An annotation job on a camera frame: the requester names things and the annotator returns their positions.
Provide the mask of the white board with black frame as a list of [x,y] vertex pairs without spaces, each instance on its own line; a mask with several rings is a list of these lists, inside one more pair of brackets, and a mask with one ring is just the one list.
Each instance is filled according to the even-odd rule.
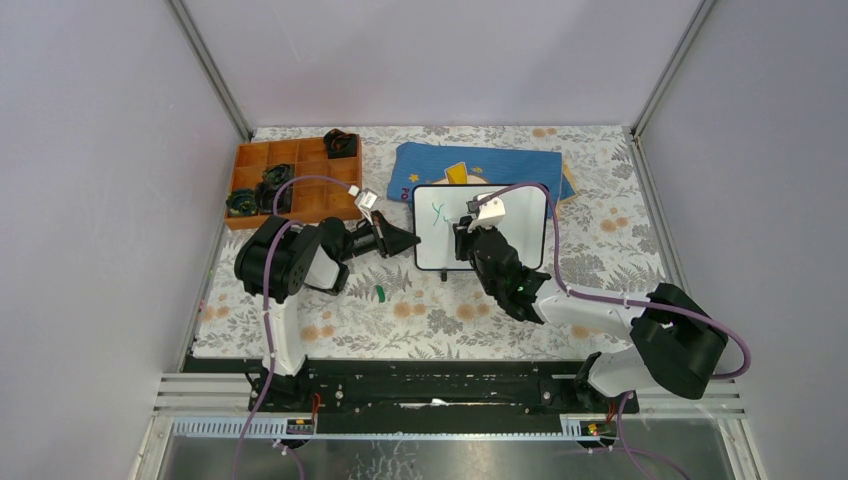
[[[414,188],[413,225],[415,235],[420,238],[414,248],[415,266],[422,271],[470,271],[469,262],[456,259],[452,226],[469,214],[469,201],[504,187],[503,184],[433,184]],[[540,268],[545,248],[552,244],[546,233],[549,221],[545,195],[535,187],[523,187],[499,199],[504,203],[506,216],[497,225],[498,230],[517,250],[525,266]]]

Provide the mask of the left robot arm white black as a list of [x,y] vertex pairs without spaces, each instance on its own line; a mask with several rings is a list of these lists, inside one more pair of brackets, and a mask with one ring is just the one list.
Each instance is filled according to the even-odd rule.
[[278,377],[271,395],[282,408],[299,410],[310,397],[308,381],[297,375],[306,362],[297,333],[301,290],[339,295],[350,274],[349,260],[370,252],[390,258],[420,242],[375,211],[352,229],[337,217],[305,225],[270,216],[241,247],[234,275],[246,293],[262,299],[262,367]]

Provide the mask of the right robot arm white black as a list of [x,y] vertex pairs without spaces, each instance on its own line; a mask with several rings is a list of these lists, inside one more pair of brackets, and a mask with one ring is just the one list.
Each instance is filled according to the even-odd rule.
[[563,289],[549,274],[525,266],[495,227],[454,225],[455,256],[474,270],[484,292],[512,319],[569,324],[630,341],[625,350],[596,352],[582,365],[573,386],[575,402],[597,412],[613,397],[660,387],[698,400],[713,378],[727,333],[682,289],[660,283],[650,292]]

